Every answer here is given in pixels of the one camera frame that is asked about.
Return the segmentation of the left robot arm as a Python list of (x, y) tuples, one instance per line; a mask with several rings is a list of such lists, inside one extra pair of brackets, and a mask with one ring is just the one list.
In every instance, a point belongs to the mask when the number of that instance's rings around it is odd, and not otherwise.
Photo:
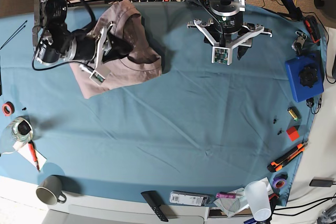
[(233, 50), (228, 47), (236, 43), (232, 35), (240, 38), (256, 28), (256, 25), (244, 22), (245, 0), (204, 0), (201, 3), (213, 20), (212, 24), (205, 25), (212, 39), (204, 39), (213, 45), (212, 60), (228, 64), (233, 58)]

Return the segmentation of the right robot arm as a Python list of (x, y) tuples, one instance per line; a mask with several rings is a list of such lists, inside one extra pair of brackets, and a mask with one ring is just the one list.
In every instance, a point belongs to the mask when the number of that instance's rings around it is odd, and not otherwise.
[(32, 61), (45, 65), (45, 70), (74, 63), (92, 72), (92, 63), (122, 59), (133, 50), (127, 41), (110, 33), (111, 24), (101, 27), (98, 35), (93, 34), (97, 23), (94, 12), (85, 0), (79, 1), (91, 21), (83, 28), (69, 31), (66, 24), (67, 0), (36, 0)]

